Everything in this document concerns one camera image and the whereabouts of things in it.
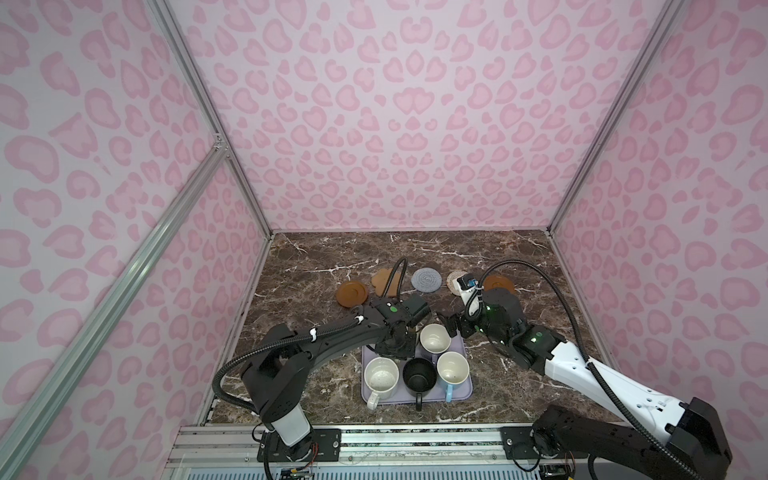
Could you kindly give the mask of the brown wooden saucer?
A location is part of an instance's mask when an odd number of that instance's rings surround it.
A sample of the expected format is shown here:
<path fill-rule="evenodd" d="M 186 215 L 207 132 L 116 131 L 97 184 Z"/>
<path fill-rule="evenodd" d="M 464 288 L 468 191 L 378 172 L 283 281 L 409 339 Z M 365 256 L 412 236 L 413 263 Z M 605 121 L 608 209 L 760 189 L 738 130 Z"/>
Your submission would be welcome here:
<path fill-rule="evenodd" d="M 336 290 L 335 299 L 343 308 L 351 309 L 367 301 L 368 289 L 359 281 L 344 282 Z"/>
<path fill-rule="evenodd" d="M 483 282 L 485 290 L 504 289 L 512 294 L 517 293 L 514 282 L 504 275 L 491 274 Z"/>

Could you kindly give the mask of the paw shaped cork coaster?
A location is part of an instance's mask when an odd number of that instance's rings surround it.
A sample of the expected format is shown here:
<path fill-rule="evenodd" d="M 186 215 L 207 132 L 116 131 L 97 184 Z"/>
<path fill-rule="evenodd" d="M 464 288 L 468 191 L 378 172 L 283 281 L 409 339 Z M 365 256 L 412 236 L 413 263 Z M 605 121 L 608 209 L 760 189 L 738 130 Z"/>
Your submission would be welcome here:
<path fill-rule="evenodd" d="M 385 268 L 379 270 L 377 273 L 375 273 L 371 279 L 371 283 L 374 287 L 375 294 L 377 296 L 383 297 L 386 295 L 389 298 L 393 298 L 397 295 L 398 290 L 398 283 L 402 277 L 402 271 L 398 269 L 393 276 L 392 282 L 390 283 L 390 288 L 387 291 L 387 293 L 384 293 L 385 286 L 387 285 L 387 281 L 390 277 L 392 269 L 391 268 Z"/>

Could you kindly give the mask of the small white cup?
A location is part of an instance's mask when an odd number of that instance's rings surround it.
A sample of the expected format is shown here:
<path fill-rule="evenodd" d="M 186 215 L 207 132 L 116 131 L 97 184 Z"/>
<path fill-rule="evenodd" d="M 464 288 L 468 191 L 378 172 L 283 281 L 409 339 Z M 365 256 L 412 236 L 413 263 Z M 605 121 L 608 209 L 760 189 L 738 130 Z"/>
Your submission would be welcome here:
<path fill-rule="evenodd" d="M 449 350 L 452 338 L 443 325 L 429 324 L 421 329 L 419 341 L 426 352 L 440 355 Z"/>

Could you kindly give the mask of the blue woven round coaster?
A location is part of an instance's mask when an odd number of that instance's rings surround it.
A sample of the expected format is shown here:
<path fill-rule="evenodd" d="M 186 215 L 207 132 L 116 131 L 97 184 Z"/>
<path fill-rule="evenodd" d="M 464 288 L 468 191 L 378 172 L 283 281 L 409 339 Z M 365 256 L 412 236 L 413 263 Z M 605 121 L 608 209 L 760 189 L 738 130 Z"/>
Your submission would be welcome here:
<path fill-rule="evenodd" d="M 424 267 L 413 273 L 411 277 L 411 285 L 419 292 L 434 293 L 443 285 L 443 279 L 436 269 Z"/>

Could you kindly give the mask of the multicolour woven round coaster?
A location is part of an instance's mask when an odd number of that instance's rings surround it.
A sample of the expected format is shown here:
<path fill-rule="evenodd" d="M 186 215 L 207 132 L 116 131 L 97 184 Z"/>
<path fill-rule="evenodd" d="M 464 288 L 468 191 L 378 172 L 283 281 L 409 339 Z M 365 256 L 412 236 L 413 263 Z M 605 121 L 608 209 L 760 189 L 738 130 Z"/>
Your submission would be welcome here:
<path fill-rule="evenodd" d="M 461 295 L 461 292 L 462 292 L 462 287 L 461 287 L 461 285 L 460 285 L 460 282 L 459 282 L 459 280 L 460 280 L 460 279 L 461 279 L 461 278 L 462 278 L 464 275 L 466 275 L 466 274 L 467 274 L 467 272 L 466 272 L 466 271 L 455 270 L 455 271 L 452 271 L 452 272 L 451 272 L 451 273 L 448 275 L 448 277 L 447 277 L 447 280 L 446 280 L 446 285 L 447 285 L 447 288 L 449 289 L 449 291 L 450 291 L 450 292 L 451 292 L 453 295 L 455 295 L 455 296 L 460 296 L 460 295 Z"/>

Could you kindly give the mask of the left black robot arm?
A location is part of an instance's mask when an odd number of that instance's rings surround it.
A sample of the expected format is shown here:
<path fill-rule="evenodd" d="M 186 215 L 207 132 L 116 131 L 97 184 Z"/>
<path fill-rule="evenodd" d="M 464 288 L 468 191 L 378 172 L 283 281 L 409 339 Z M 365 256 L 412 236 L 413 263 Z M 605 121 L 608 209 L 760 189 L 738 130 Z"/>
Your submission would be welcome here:
<path fill-rule="evenodd" d="M 245 361 L 241 381 L 262 423 L 288 448 L 303 449 L 312 427 L 300 400 L 310 374 L 338 357 L 365 346 L 384 357 L 415 354 L 416 327 L 431 313 L 426 300 L 372 300 L 340 321 L 292 330 L 280 324 L 260 343 L 265 349 Z"/>

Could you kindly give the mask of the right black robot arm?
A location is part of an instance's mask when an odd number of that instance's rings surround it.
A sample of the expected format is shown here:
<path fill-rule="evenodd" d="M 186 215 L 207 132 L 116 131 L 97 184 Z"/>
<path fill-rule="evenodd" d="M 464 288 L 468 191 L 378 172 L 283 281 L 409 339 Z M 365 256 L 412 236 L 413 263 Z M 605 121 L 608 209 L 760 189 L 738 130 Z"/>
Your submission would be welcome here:
<path fill-rule="evenodd" d="M 465 290 L 461 297 L 463 311 L 439 317 L 451 336 L 483 334 L 519 367 L 562 383 L 623 421 L 598 421 L 551 405 L 531 426 L 528 446 L 537 454 L 581 452 L 651 479 L 726 477 L 733 454 L 712 405 L 664 394 L 584 354 L 557 331 L 528 322 L 518 297 L 506 289 L 481 297 Z"/>

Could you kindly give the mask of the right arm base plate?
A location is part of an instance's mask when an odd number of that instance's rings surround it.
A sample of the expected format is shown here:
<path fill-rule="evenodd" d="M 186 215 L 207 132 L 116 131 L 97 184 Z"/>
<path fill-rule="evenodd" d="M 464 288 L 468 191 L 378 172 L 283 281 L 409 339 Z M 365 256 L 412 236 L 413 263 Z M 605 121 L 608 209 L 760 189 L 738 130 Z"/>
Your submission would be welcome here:
<path fill-rule="evenodd" d="M 560 450 L 555 454 L 541 454 L 536 450 L 531 437 L 530 426 L 503 426 L 499 429 L 501 444 L 507 460 L 535 461 L 536 459 L 565 459 L 574 457 L 577 461 L 586 460 L 588 455 L 583 452 Z"/>

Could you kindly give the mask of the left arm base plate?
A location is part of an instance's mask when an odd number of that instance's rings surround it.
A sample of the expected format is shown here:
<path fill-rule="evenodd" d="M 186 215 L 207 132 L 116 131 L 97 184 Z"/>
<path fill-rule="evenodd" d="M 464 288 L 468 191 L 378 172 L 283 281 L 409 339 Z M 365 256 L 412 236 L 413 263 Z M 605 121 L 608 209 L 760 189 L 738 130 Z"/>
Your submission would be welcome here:
<path fill-rule="evenodd" d="M 340 456 L 342 431 L 337 428 L 312 428 L 310 433 L 293 446 L 287 446 L 277 432 L 264 432 L 259 441 L 257 459 L 265 457 L 270 463 L 304 464 L 337 462 Z"/>

